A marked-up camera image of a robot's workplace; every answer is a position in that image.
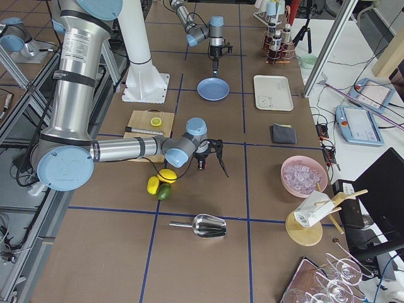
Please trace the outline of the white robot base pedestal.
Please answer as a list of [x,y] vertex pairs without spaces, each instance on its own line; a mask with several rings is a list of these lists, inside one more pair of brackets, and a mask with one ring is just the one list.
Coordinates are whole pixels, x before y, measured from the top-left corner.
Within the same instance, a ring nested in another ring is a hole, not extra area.
[[130,63],[122,100],[164,103],[170,75],[159,73],[153,65],[141,2],[123,1],[118,22]]

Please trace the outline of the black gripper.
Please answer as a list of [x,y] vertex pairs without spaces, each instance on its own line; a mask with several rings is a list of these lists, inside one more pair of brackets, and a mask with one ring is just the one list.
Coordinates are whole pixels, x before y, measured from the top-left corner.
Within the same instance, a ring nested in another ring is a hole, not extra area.
[[229,177],[225,163],[222,158],[222,152],[223,152],[222,140],[204,139],[193,155],[193,157],[197,160],[198,170],[205,170],[207,157],[210,154],[215,153],[222,170],[224,171],[225,175]]
[[233,46],[230,44],[225,45],[210,45],[208,48],[208,57],[212,61],[213,76],[218,75],[218,60],[226,54],[231,54]]

